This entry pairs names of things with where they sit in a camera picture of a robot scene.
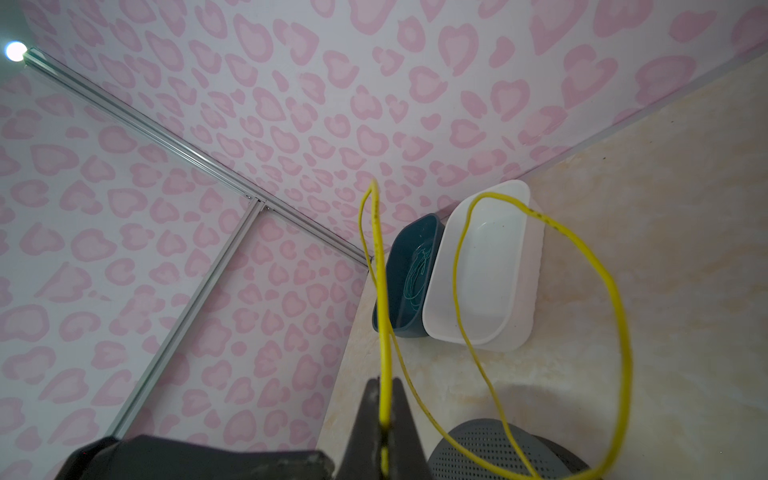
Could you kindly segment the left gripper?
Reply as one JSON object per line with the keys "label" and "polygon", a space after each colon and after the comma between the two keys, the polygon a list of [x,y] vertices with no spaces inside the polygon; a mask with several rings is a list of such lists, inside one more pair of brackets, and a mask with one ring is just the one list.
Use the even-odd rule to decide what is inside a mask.
{"label": "left gripper", "polygon": [[239,453],[139,435],[108,436],[74,451],[58,479],[331,479],[320,451]]}

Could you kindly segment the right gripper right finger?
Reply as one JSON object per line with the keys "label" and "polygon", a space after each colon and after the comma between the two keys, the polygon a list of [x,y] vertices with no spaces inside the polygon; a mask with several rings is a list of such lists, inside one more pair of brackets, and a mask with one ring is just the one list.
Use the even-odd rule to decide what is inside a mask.
{"label": "right gripper right finger", "polygon": [[389,427],[389,478],[399,480],[433,479],[403,383],[399,378],[393,380]]}

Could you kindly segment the white plastic tray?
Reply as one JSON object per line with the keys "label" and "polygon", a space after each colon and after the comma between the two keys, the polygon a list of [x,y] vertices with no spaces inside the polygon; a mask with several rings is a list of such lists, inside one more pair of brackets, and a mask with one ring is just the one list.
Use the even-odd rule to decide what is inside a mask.
{"label": "white plastic tray", "polygon": [[447,220],[423,307],[433,339],[507,352],[534,324],[545,224],[497,200],[463,200]]}

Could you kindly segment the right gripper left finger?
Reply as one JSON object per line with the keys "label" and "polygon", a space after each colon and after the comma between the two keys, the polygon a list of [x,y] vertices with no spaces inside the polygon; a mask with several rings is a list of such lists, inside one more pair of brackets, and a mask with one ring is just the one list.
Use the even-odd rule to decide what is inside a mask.
{"label": "right gripper left finger", "polygon": [[335,478],[338,480],[381,479],[381,444],[379,380],[370,379],[365,385]]}

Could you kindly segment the dark grey cable spool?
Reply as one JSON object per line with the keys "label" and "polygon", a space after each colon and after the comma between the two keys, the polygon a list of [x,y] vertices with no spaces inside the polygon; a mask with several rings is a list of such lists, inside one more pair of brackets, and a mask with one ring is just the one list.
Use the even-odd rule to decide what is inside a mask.
{"label": "dark grey cable spool", "polygon": [[[561,445],[532,435],[514,425],[510,425],[509,429],[541,478],[561,479],[589,469],[586,462]],[[530,474],[509,443],[499,420],[470,420],[453,428],[450,435],[461,446],[492,465],[524,476]],[[428,465],[435,479],[499,477],[473,462],[446,440],[437,444],[429,457]]]}

